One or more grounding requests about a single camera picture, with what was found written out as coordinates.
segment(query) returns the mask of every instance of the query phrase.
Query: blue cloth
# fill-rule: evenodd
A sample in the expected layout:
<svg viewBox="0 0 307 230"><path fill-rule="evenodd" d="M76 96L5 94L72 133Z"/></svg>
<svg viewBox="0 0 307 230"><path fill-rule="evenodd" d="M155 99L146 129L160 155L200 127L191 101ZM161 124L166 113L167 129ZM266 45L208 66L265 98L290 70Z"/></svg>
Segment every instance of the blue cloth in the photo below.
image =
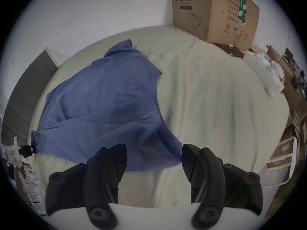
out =
<svg viewBox="0 0 307 230"><path fill-rule="evenodd" d="M31 145L86 163L102 148L127 146L126 171L155 171L181 163L182 144L159 110L161 72L130 40L66 80L46 98Z"/></svg>

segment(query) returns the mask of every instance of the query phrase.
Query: cardboard box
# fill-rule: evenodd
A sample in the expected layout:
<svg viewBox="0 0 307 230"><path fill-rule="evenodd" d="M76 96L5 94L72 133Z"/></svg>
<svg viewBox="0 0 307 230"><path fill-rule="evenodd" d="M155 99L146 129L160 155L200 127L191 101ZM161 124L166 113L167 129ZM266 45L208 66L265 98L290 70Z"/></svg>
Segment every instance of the cardboard box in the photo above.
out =
<svg viewBox="0 0 307 230"><path fill-rule="evenodd" d="M301 123L301 110L299 107L300 98L295 91L294 87L290 82L286 79L285 88L283 89L284 95L288 100L288 104L290 106L290 109L293 110L293 114L297 114L297 117L299 117L299 123Z"/></svg>
<svg viewBox="0 0 307 230"><path fill-rule="evenodd" d="M280 61L282 58L272 46L268 47L267 54L271 57L272 60L276 61L277 63Z"/></svg>
<svg viewBox="0 0 307 230"><path fill-rule="evenodd" d="M305 135L304 135L304 131L303 128L301 128L300 131L300 147L298 149L298 160L304 160L305 159L305 147L306 147L306 140L305 140Z"/></svg>
<svg viewBox="0 0 307 230"><path fill-rule="evenodd" d="M270 160L267 163L267 168L273 168L276 166L289 166L291 165L292 153L293 153L293 137L298 137L296 134L296 128L294 125L290 125L285 129L282 138L280 139L280 145L275 149Z"/></svg>
<svg viewBox="0 0 307 230"><path fill-rule="evenodd" d="M172 0L173 24L210 43L249 50L259 8L251 0Z"/></svg>
<svg viewBox="0 0 307 230"><path fill-rule="evenodd" d="M229 45L224 45L224 44L215 44L215 45L218 46L220 49L224 50L230 56L239 57L239 58L243 58L244 57L244 53L242 53L235 46L231 47Z"/></svg>
<svg viewBox="0 0 307 230"><path fill-rule="evenodd" d="M285 202L287 197L290 195L304 167L304 162L305 161L303 160L298 161L290 180L286 184L280 186L276 193L276 197L272 201L272 204L267 212L266 218L274 215L280 208L280 206Z"/></svg>
<svg viewBox="0 0 307 230"><path fill-rule="evenodd" d="M295 73L292 70L292 67L287 63L285 58L281 57L272 46L269 47L267 55L269 55L272 60L280 64L280 66L284 70L286 81L289 81L292 84Z"/></svg>
<svg viewBox="0 0 307 230"><path fill-rule="evenodd" d="M302 91L302 88L300 86L297 86L295 91L297 92L298 97L299 97L300 100L304 99L303 91Z"/></svg>

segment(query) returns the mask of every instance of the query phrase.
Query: white bed sheet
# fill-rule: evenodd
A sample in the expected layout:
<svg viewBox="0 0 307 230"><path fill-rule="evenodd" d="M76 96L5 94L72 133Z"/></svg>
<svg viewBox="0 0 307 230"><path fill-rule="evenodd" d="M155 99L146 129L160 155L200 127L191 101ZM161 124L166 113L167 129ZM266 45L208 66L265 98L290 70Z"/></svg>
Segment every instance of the white bed sheet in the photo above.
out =
<svg viewBox="0 0 307 230"><path fill-rule="evenodd" d="M259 172L286 126L289 107L283 94L270 99L261 80L242 59L231 57L173 26L141 28L98 41L63 63L46 86L33 114L36 130L47 94L104 56L114 44L131 39L160 70L157 96L162 116L182 142L208 147L225 163ZM37 153L28 158L43 187L53 172L75 163ZM172 207L190 203L190 184L182 166L164 171L125 173L119 204Z"/></svg>

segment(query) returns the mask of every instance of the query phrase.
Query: green tape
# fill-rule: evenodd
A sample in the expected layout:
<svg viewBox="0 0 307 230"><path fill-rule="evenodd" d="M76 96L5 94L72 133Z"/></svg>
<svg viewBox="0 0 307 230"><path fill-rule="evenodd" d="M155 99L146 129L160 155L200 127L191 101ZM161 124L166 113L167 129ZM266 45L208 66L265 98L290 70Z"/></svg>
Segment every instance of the green tape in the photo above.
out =
<svg viewBox="0 0 307 230"><path fill-rule="evenodd" d="M242 21L242 25L244 26L245 26L245 17L246 17L246 0L240 0L238 18L239 20Z"/></svg>

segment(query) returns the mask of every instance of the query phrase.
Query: white chair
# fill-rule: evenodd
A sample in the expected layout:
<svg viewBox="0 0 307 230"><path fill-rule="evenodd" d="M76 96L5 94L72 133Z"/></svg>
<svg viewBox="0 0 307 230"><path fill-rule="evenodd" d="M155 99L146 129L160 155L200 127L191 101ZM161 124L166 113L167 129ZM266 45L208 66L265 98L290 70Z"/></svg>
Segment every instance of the white chair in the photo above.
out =
<svg viewBox="0 0 307 230"><path fill-rule="evenodd" d="M293 139L293 152L292 153L290 153L288 155L279 155L279 156L270 158L270 160L268 161L268 163L271 163L271 162L282 160L282 159L285 159L285 158L288 158L288 157L292 157L292 160L289 163L285 163L285 164L280 165L280 166L274 166L274 167L269 168L269 169L280 169L280 168L283 168L283 167L286 167L286 166L290 166L289 178L286 181L281 182L281 183L264 185L264 186L261 186L261 187L280 186L280 185L286 184L290 180L290 178L292 177L293 172L294 172L294 168L296 166L296 160L297 160L297 139L296 139L296 137L292 136L291 138L286 139L286 140L282 140L279 143L279 146L280 146L280 145L282 145L282 144L284 144L284 143L286 143L286 142L288 142L289 140L292 140L292 139Z"/></svg>

